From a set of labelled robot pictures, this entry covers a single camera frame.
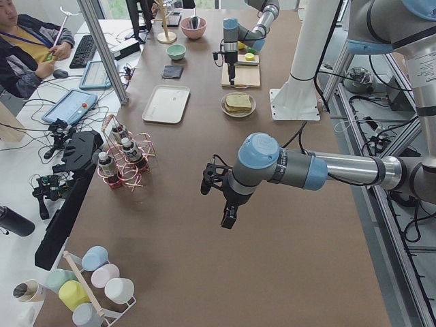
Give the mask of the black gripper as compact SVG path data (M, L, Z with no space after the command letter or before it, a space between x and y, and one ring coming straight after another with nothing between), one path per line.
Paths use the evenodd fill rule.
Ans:
M242 185L236 185L234 187L231 185L225 185L223 187L223 194L226 199L226 203L221 220L222 228L233 228L237 220L238 207L246 204L253 193L253 187L246 187Z
M235 84L235 75L236 75L234 62L227 63L227 66L228 66L228 75L229 75L230 85L234 85Z

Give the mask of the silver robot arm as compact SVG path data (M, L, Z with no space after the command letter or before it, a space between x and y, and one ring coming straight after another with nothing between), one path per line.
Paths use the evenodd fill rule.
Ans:
M318 190L331 178L435 201L435 2L352 1L347 48L357 55L398 52L405 57L428 155L380 159L293 151L268 134L251 134L241 145L234 166L225 170L223 228L234 225L238 207L262 181Z
M255 52L261 51L272 23L279 17L279 1L245 1L260 14L258 21L252 28L242 25L237 18L223 19L223 40L220 53L223 62L227 65L228 81L231 86L235 83L236 62L238 61L238 43L252 48Z

